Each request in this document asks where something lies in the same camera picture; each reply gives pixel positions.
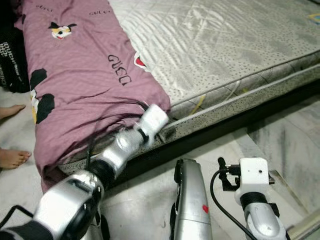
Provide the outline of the purple cartoon print blanket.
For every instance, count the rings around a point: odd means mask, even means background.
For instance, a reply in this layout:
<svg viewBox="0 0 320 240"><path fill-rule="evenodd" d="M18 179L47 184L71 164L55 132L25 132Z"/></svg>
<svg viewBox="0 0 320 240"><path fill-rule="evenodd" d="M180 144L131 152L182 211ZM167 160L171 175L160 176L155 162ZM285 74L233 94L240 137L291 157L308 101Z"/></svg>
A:
<svg viewBox="0 0 320 240"><path fill-rule="evenodd" d="M35 119L35 165L46 192L66 178L60 165L146 109L166 113L167 92L140 60L109 0L16 2Z"/></svg>

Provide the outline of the colourful picture book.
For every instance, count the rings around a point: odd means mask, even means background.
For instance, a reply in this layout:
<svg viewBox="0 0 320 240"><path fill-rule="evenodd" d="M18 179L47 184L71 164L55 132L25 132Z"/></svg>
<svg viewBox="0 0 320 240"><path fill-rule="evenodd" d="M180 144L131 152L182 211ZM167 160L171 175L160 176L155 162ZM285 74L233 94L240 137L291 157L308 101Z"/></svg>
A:
<svg viewBox="0 0 320 240"><path fill-rule="evenodd" d="M320 13L309 14L307 19L314 25L320 26Z"/></svg>

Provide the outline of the white quilted mattress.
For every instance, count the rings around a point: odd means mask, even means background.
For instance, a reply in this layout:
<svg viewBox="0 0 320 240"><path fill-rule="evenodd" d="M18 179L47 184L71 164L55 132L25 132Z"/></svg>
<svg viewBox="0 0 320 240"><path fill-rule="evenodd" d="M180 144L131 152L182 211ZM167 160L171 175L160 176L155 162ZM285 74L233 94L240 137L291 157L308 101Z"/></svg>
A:
<svg viewBox="0 0 320 240"><path fill-rule="evenodd" d="M109 0L169 95L172 141L320 79L311 0ZM171 142L158 139L144 154Z"/></svg>

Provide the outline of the black bag white print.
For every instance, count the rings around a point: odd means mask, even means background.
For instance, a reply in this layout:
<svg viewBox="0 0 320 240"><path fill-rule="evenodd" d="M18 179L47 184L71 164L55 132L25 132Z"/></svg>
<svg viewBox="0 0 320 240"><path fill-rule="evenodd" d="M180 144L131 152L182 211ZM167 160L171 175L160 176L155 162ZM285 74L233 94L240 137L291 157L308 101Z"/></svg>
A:
<svg viewBox="0 0 320 240"><path fill-rule="evenodd" d="M0 86L13 93L30 91L25 39L22 33L0 39Z"/></svg>

